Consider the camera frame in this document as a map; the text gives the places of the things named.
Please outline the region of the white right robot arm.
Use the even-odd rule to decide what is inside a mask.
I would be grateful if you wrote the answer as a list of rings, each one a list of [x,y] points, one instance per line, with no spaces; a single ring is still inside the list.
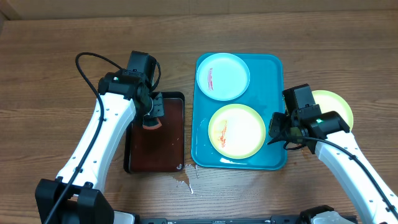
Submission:
[[[397,194],[361,152],[353,133],[336,112],[299,118],[299,110],[272,115],[269,144],[307,146],[335,176],[363,223],[397,223]]]

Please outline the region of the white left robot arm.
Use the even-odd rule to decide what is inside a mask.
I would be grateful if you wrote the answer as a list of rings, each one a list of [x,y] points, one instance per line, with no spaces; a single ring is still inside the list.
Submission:
[[[75,151],[55,180],[40,180],[35,199],[42,223],[135,223],[104,197],[106,177],[121,137],[154,110],[153,73],[120,69],[101,78],[95,110]]]

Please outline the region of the yellow plate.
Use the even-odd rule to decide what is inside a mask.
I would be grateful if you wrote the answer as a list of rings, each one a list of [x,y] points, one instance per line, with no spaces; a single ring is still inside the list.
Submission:
[[[352,130],[354,125],[353,112],[349,104],[340,95],[327,90],[314,90],[312,95],[315,103],[320,105],[322,113],[336,111]]]
[[[266,127],[256,110],[242,104],[230,104],[213,114],[208,125],[208,136],[221,155],[246,159],[263,146]]]

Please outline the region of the yellow plate front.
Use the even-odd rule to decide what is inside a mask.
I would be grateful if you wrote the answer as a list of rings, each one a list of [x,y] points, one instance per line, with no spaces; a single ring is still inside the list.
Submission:
[[[312,95],[315,103],[320,105],[322,113],[336,111],[352,130],[354,125],[353,112],[349,104],[340,95],[327,90],[314,90]]]

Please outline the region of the yellow plate back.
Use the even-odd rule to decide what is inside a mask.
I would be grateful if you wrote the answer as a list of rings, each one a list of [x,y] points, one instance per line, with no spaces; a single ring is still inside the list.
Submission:
[[[256,110],[242,104],[230,104],[213,114],[208,125],[208,136],[221,155],[246,159],[263,146],[266,127]]]

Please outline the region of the green and orange sponge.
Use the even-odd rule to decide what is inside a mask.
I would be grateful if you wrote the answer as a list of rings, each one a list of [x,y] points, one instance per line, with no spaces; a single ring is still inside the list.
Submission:
[[[142,122],[142,127],[148,130],[158,129],[162,126],[159,118],[149,118],[144,119]]]

